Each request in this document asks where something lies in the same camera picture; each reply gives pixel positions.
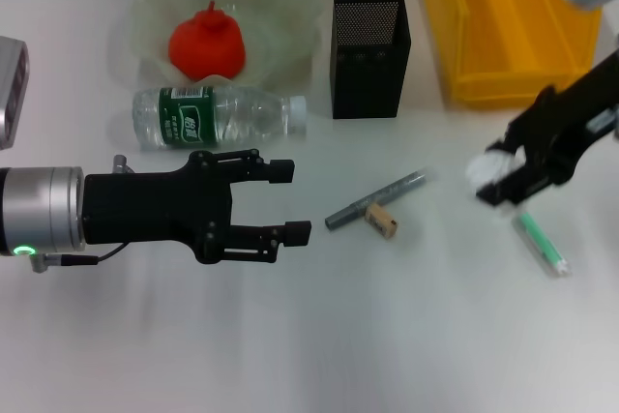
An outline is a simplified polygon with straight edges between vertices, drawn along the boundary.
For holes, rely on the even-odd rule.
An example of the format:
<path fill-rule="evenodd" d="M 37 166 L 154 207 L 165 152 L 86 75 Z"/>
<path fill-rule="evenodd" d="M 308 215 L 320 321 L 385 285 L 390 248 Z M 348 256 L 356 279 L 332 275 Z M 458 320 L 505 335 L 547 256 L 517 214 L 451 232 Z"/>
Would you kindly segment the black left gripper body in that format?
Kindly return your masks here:
<path fill-rule="evenodd" d="M 170 172 L 86 176 L 81 215 L 86 243 L 174 241 L 202 264 L 224 260 L 231 189 L 215 177 L 215 164 L 212 153 L 196 151 Z"/>

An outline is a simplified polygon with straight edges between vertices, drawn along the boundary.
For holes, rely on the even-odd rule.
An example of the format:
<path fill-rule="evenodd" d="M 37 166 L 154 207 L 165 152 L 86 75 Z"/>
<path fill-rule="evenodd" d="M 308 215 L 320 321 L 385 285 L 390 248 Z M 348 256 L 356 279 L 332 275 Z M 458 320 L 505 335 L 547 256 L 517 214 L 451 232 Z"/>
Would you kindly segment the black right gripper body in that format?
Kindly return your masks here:
<path fill-rule="evenodd" d="M 573 177 L 578 161 L 575 132 L 617 104 L 618 53 L 613 52 L 565 90 L 546 87 L 506 134 L 526 140 L 525 164 L 545 168 L 552 184 L 562 185 Z"/>

